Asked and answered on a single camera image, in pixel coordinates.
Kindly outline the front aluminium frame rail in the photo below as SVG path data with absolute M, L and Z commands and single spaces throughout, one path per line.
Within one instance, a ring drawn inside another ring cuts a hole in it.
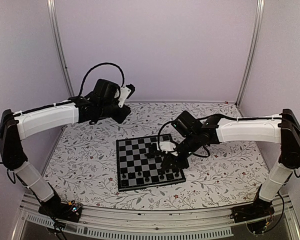
M 232 207 L 189 210 L 124 210 L 94 206 L 82 209 L 78 222 L 53 221 L 38 212 L 29 193 L 18 209 L 14 240 L 300 240 L 300 225 L 288 195 L 273 201 L 274 215 L 265 233 L 250 232 L 261 218 L 235 222 Z

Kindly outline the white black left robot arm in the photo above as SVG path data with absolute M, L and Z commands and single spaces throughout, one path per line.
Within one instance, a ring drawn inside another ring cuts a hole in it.
M 135 90 L 132 84 L 119 86 L 109 80 L 98 79 L 93 91 L 85 97 L 71 97 L 27 111 L 5 110 L 0 123 L 0 163 L 14 172 L 45 203 L 45 209 L 53 217 L 60 217 L 65 211 L 64 205 L 54 198 L 53 188 L 29 163 L 22 140 L 56 127 L 85 122 L 94 125 L 106 118 L 121 124 L 131 113 L 125 101 Z

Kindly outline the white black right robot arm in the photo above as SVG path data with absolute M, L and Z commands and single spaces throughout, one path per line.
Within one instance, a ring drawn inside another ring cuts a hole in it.
M 229 117 L 215 113 L 202 118 L 193 117 L 183 111 L 169 122 L 184 138 L 181 143 L 157 140 L 156 149 L 165 154 L 162 169 L 171 166 L 187 169 L 188 157 L 207 145 L 253 141 L 279 144 L 281 153 L 269 176 L 261 184 L 249 206 L 252 218 L 259 218 L 268 210 L 281 187 L 288 181 L 295 169 L 300 168 L 300 125 L 290 109 L 271 116 Z

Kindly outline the aluminium frame post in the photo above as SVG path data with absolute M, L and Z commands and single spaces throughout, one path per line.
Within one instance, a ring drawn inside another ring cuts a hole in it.
M 243 103 L 244 95 L 248 86 L 249 77 L 253 67 L 253 62 L 254 62 L 257 46 L 258 46 L 260 31 L 262 28 L 264 7 L 265 7 L 265 0 L 257 0 L 250 46 L 248 49 L 248 55 L 247 55 L 246 64 L 243 71 L 241 84 L 235 101 L 235 105 L 238 108 L 240 108 L 240 106 Z
M 52 35 L 56 47 L 56 52 L 58 56 L 58 60 L 61 67 L 61 73 L 63 75 L 63 79 L 65 82 L 65 87 L 67 90 L 67 93 L 70 97 L 75 96 L 75 91 L 70 79 L 69 71 L 68 71 L 68 65 L 64 54 L 64 49 L 62 45 L 62 38 L 60 34 L 59 24 L 58 24 L 58 17 L 57 17 L 57 10 L 56 10 L 56 4 L 54 0 L 47 0 L 47 9 L 48 9 L 48 15 L 49 15 L 49 21 L 51 25 Z

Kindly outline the left rear aluminium frame post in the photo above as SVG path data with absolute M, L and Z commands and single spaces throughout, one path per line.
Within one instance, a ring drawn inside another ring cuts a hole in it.
M 69 71 L 68 71 L 68 65 L 64 54 L 64 49 L 62 45 L 62 38 L 60 34 L 59 24 L 58 24 L 58 17 L 57 17 L 57 10 L 56 10 L 56 4 L 54 0 L 47 0 L 47 9 L 48 9 L 48 15 L 49 15 L 49 21 L 51 25 L 52 35 L 56 47 L 56 52 L 58 56 L 58 60 L 61 67 L 61 73 L 63 75 L 63 79 L 65 82 L 65 87 L 67 90 L 67 93 L 70 97 L 75 96 L 75 91 L 70 79 Z

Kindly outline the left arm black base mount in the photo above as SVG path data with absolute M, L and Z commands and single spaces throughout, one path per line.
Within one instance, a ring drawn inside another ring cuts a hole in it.
M 53 219 L 78 223 L 81 218 L 83 205 L 77 203 L 75 200 L 62 202 L 61 198 L 55 194 L 48 201 L 40 201 L 39 203 L 40 207 L 38 212 Z

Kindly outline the black and grey chessboard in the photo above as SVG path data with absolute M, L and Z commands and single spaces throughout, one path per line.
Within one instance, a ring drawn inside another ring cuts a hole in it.
M 174 177 L 173 169 L 171 169 L 170 173 L 162 172 L 162 156 L 155 158 L 147 158 L 145 156 L 149 151 L 149 147 L 156 142 L 157 136 L 155 135 L 116 140 L 117 185 L 119 192 L 176 185 L 186 181 L 182 169 L 179 169 L 178 178 Z M 142 171 L 142 176 L 137 175 L 138 171 Z M 127 178 L 122 178 L 123 173 L 127 174 Z M 135 173 L 135 177 L 129 178 L 129 173 Z M 164 180 L 160 179 L 160 175 L 164 175 Z M 149 177 L 150 181 L 148 183 L 144 181 L 145 177 Z M 129 186 L 121 187 L 122 180 L 128 180 Z

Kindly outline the black chess piece cluster piece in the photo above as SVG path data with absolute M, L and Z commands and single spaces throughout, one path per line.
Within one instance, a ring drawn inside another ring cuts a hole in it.
M 163 154 L 162 151 L 158 150 L 158 146 L 157 143 L 153 143 L 149 148 L 148 148 L 148 152 L 145 153 L 144 155 L 148 158 L 148 159 L 152 159 L 152 158 L 158 158 L 161 157 Z

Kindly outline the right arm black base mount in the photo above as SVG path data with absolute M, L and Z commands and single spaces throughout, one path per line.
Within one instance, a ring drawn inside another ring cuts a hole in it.
M 251 221 L 247 224 L 248 230 L 252 234 L 261 235 L 273 222 L 274 213 L 272 201 L 267 202 L 256 198 L 253 203 L 232 207 L 229 218 L 233 219 L 235 223 Z

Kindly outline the right rear aluminium frame post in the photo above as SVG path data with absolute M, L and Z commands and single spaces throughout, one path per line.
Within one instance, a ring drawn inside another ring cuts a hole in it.
M 264 7 L 265 7 L 265 0 L 257 0 L 250 46 L 248 49 L 248 55 L 247 55 L 246 64 L 243 71 L 241 84 L 235 101 L 235 105 L 238 108 L 240 108 L 240 106 L 243 103 L 244 95 L 248 86 L 249 77 L 253 67 L 253 62 L 254 62 L 257 46 L 258 46 L 260 31 L 262 28 Z

